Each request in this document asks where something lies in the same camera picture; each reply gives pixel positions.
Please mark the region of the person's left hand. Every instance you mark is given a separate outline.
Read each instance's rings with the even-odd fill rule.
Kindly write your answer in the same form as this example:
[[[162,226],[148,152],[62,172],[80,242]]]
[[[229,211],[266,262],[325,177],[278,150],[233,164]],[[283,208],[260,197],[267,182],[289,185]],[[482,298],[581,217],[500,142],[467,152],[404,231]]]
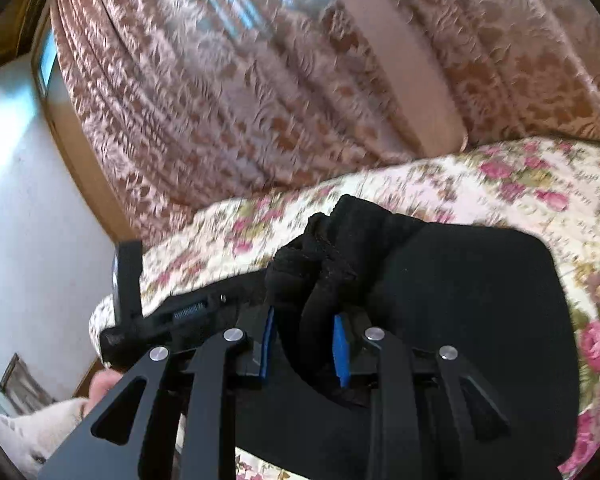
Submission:
[[[88,387],[87,399],[83,408],[84,417],[93,411],[93,408],[120,382],[122,377],[123,374],[116,370],[99,370],[95,373]]]

